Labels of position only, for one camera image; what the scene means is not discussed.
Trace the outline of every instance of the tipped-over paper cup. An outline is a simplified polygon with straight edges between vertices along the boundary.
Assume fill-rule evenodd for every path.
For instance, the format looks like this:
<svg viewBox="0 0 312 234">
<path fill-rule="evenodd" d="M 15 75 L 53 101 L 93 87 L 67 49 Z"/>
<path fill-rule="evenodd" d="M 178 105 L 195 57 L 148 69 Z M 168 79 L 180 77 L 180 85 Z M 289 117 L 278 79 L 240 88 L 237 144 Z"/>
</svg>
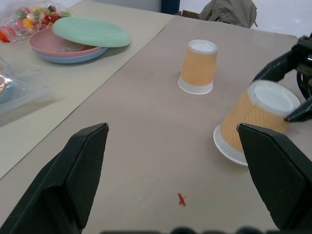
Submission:
<svg viewBox="0 0 312 234">
<path fill-rule="evenodd" d="M 217 45 L 197 39 L 189 43 L 178 84 L 190 94 L 206 94 L 213 89 Z"/>
<path fill-rule="evenodd" d="M 285 117 L 299 106 L 299 99 L 284 86 L 267 80 L 255 81 L 214 130 L 215 145 L 228 159 L 247 166 L 237 125 L 248 123 L 285 133 L 289 125 Z"/>
</svg>

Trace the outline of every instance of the table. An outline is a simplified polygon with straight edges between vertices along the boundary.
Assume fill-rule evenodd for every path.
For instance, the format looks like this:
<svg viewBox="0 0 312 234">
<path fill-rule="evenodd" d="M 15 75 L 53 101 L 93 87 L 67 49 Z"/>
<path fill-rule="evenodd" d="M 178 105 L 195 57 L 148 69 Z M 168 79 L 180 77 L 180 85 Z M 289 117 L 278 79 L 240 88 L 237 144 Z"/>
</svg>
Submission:
<svg viewBox="0 0 312 234">
<path fill-rule="evenodd" d="M 32 82 L 51 90 L 50 97 L 0 117 L 0 178 L 174 17 L 93 0 L 80 2 L 72 11 L 77 16 L 106 20 L 120 26 L 128 32 L 131 44 L 110 48 L 91 62 L 68 66 L 42 60 L 31 51 L 27 41 L 0 43 L 0 55 L 15 71 L 41 70 L 41 77 Z"/>
<path fill-rule="evenodd" d="M 187 44 L 198 38 L 219 47 L 214 89 L 203 96 L 177 85 Z M 181 225 L 199 232 L 233 232 L 244 225 L 273 229 L 248 169 L 222 156 L 213 130 L 253 77 L 296 41 L 294 36 L 175 17 L 2 178 L 0 222 L 73 133 L 108 122 L 101 180 L 84 234 L 168 232 Z M 282 83 L 301 97 L 294 75 Z M 288 131 L 306 155 L 311 129 L 307 122 Z M 185 207 L 178 204 L 177 193 L 186 196 Z"/>
</svg>

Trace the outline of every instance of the green plate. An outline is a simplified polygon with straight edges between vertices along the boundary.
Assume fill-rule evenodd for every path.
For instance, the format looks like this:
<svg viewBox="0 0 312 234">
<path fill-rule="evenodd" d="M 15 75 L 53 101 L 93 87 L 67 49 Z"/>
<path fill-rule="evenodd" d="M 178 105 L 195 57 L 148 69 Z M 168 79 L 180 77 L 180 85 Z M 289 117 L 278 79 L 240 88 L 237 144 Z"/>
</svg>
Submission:
<svg viewBox="0 0 312 234">
<path fill-rule="evenodd" d="M 128 34 L 111 23 L 82 17 L 61 18 L 53 25 L 61 38 L 85 45 L 122 47 L 130 44 Z"/>
</svg>

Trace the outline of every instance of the plastic bag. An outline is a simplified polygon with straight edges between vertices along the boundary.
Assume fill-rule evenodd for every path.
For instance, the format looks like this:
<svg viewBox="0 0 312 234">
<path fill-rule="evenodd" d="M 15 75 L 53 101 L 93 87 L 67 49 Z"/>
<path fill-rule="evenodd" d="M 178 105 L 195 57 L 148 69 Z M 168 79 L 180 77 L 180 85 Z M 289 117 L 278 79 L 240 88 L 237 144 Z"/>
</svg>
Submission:
<svg viewBox="0 0 312 234">
<path fill-rule="evenodd" d="M 35 32 L 52 27 L 60 18 L 73 14 L 65 6 L 53 1 L 15 2 L 0 12 L 0 40 L 25 40 Z"/>
<path fill-rule="evenodd" d="M 23 81 L 32 75 L 33 72 L 15 75 L 0 57 L 0 116 L 49 93 L 44 87 Z"/>
</svg>

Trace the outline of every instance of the white wall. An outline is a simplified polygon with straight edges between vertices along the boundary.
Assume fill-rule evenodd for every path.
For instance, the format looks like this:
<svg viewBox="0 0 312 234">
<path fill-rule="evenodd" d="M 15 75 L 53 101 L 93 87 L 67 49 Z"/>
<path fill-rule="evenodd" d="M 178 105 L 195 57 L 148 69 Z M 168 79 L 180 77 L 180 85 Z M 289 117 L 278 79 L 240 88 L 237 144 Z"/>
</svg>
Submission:
<svg viewBox="0 0 312 234">
<path fill-rule="evenodd" d="M 180 10 L 201 12 L 210 0 L 181 0 Z M 253 0 L 257 7 L 252 28 L 300 37 L 312 32 L 312 0 Z"/>
<path fill-rule="evenodd" d="M 21 1 L 21 0 L 0 0 L 0 11 L 5 9 L 6 6 L 9 3 Z M 24 0 L 26 2 L 38 2 L 40 0 Z M 63 5 L 70 7 L 82 0 L 54 0 L 59 3 L 62 3 Z M 105 2 L 120 6 L 127 6 L 142 10 L 148 10 L 148 11 L 157 11 L 160 12 L 161 10 L 161 0 L 96 0 L 98 2 Z"/>
</svg>

